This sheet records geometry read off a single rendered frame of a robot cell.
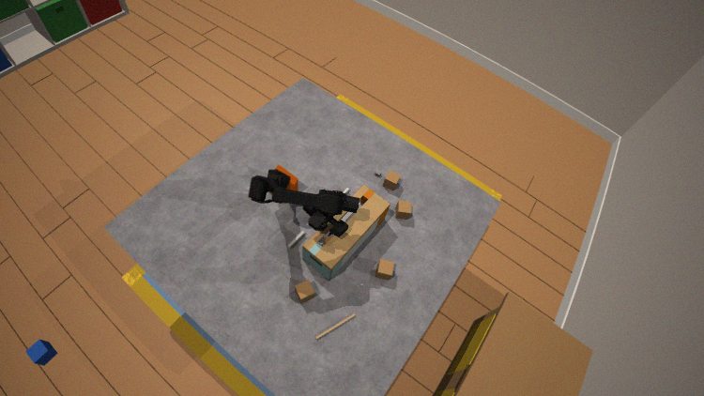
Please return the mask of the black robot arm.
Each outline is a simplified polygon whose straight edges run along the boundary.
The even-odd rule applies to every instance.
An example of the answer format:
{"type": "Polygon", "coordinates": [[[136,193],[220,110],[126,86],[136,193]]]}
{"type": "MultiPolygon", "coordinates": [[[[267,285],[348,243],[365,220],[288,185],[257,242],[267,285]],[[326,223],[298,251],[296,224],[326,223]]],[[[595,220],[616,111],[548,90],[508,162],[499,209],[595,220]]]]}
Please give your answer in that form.
{"type": "Polygon", "coordinates": [[[290,176],[278,169],[268,169],[268,177],[261,175],[252,177],[249,197],[260,204],[274,202],[317,207],[315,213],[308,219],[308,224],[315,231],[324,231],[327,228],[329,217],[326,214],[342,215],[343,211],[357,213],[360,198],[348,196],[338,190],[323,189],[318,194],[286,190],[289,179],[290,176]],[[273,192],[272,199],[264,201],[268,191],[273,192]]]}

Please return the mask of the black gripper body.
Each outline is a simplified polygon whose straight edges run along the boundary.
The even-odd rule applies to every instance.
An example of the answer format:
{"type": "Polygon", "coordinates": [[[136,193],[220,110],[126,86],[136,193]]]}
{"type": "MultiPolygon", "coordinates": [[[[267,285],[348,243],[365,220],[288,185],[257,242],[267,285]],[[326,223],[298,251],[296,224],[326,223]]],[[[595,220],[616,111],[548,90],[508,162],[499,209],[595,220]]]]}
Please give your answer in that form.
{"type": "MultiPolygon", "coordinates": [[[[317,207],[303,206],[303,210],[306,211],[307,213],[313,214],[317,210],[317,207]]],[[[331,232],[333,234],[335,234],[337,237],[340,237],[348,229],[348,224],[346,224],[342,220],[340,220],[340,221],[335,220],[333,218],[335,215],[328,215],[328,214],[326,214],[326,215],[329,217],[329,223],[331,223],[333,225],[331,232]]]]}

